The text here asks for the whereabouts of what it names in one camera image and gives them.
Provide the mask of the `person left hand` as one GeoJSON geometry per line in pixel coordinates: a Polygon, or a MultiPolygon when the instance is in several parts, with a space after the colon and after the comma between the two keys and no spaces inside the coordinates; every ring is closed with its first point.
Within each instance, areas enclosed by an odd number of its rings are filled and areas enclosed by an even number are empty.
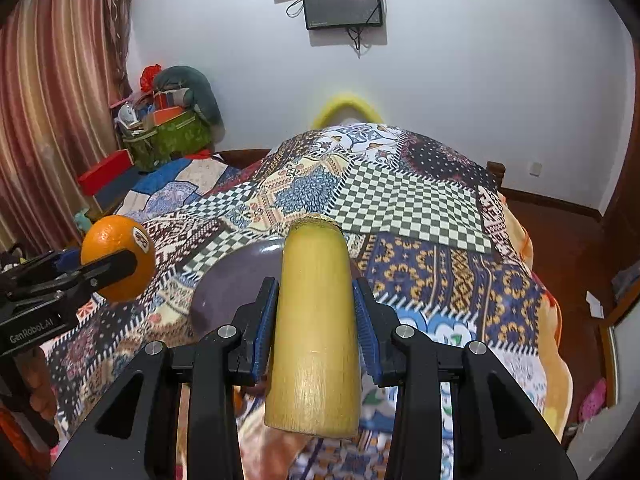
{"type": "Polygon", "coordinates": [[[16,359],[18,370],[29,388],[29,404],[44,420],[52,422],[58,406],[51,387],[46,356],[40,347],[34,347],[16,359]]]}

